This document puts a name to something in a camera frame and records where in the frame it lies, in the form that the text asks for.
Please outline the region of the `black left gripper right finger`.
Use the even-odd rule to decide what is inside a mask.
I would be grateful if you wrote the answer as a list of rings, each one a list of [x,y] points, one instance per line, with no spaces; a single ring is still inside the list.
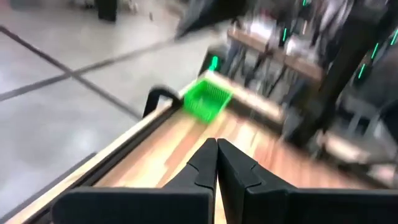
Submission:
[[[398,192],[296,188],[226,139],[217,142],[228,224],[398,224]]]

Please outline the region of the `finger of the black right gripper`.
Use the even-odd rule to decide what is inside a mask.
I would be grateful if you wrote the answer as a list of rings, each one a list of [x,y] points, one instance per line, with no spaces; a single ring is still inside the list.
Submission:
[[[249,0],[190,0],[179,20],[175,38],[236,18],[245,13]]]

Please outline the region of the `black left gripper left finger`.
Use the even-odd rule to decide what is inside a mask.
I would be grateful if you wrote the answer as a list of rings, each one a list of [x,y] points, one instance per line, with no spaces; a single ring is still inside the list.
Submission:
[[[54,224],[214,224],[218,144],[207,139],[161,188],[79,187],[53,204]]]

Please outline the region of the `black computer tower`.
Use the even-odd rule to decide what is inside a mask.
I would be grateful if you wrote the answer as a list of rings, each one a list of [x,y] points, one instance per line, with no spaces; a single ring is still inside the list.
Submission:
[[[225,45],[210,45],[207,48],[205,58],[203,59],[201,68],[198,72],[198,76],[207,70],[219,72],[224,64],[224,61],[226,60],[227,53],[228,48]]]

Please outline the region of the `green plastic basket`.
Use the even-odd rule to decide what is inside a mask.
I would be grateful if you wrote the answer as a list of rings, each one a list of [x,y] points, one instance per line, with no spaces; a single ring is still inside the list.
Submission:
[[[231,91],[202,79],[183,97],[183,108],[205,123],[211,123],[231,101]]]

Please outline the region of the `wooden-top robot station table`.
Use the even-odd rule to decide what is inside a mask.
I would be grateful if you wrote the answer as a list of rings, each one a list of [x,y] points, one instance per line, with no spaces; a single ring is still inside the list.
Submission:
[[[266,27],[252,24],[247,29],[233,27],[227,31],[228,37],[238,44],[238,53],[241,54],[236,66],[242,70],[243,86],[248,88],[254,80],[256,73],[264,63],[269,66],[277,62],[282,68],[282,76],[287,69],[293,70],[312,82],[322,80],[323,69],[311,60],[313,54],[301,48],[302,42],[296,37],[283,39],[283,30],[278,27]],[[258,56],[252,69],[245,71],[244,62],[248,51],[257,52]]]

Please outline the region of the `black floor cabinet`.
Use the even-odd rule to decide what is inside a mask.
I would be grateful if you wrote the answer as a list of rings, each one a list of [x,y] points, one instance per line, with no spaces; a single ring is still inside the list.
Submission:
[[[98,18],[108,22],[115,22],[118,0],[95,0]]]

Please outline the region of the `black aluminium table frame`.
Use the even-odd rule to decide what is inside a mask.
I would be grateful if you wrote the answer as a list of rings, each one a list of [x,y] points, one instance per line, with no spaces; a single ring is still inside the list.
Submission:
[[[186,90],[174,93],[155,86],[140,122],[9,212],[0,224],[49,224],[55,199],[76,187],[161,187],[182,170],[207,138],[240,140],[244,150],[252,152],[250,142],[256,131],[281,129],[284,116],[275,103],[217,73],[206,72],[203,79],[233,94],[228,107],[211,124],[182,109]]]

